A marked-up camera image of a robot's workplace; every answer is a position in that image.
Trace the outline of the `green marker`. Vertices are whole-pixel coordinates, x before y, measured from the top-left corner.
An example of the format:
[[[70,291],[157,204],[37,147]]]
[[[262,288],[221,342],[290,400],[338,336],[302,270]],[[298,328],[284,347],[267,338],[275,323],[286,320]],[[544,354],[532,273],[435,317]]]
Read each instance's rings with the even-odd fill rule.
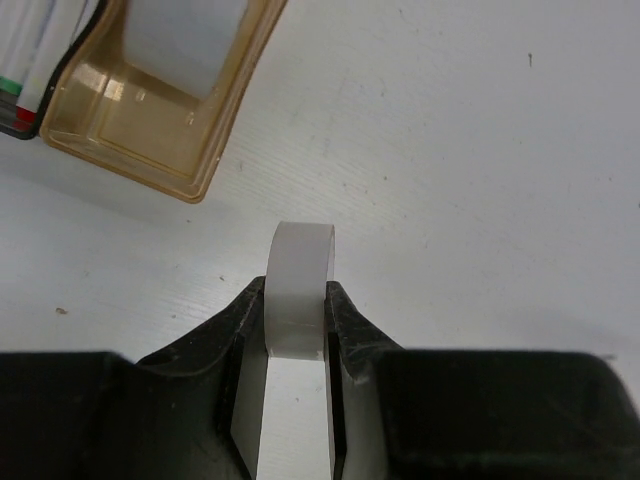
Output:
[[[1,2],[1,91],[19,96],[53,1]]]

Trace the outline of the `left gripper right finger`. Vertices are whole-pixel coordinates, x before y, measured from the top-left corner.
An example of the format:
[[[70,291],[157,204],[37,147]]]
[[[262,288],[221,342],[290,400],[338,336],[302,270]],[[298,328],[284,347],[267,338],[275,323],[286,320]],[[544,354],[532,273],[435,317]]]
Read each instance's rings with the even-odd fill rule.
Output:
[[[336,281],[324,301],[335,479],[635,479],[639,415],[568,351],[406,349]]]

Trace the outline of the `clear tape roll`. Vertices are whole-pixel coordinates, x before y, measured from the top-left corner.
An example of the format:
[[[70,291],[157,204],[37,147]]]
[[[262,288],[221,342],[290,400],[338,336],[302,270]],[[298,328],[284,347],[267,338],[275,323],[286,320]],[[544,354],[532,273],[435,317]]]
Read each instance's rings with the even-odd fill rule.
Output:
[[[258,463],[261,479],[328,479],[325,289],[333,277],[335,229],[282,222],[266,268],[269,367]]]

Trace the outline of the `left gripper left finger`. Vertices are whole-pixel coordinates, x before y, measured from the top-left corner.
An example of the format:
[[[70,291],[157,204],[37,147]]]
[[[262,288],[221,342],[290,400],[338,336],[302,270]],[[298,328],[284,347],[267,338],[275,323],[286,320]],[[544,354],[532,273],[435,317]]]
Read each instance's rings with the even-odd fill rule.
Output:
[[[139,361],[1,356],[5,479],[253,479],[265,393],[264,279]]]

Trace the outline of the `large white tape roll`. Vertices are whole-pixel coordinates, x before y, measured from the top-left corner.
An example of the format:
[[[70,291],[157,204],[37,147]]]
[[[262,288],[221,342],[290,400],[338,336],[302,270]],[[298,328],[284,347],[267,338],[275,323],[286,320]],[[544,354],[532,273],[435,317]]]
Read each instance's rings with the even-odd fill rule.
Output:
[[[244,0],[133,0],[127,3],[123,57],[135,68],[203,99],[248,9]]]

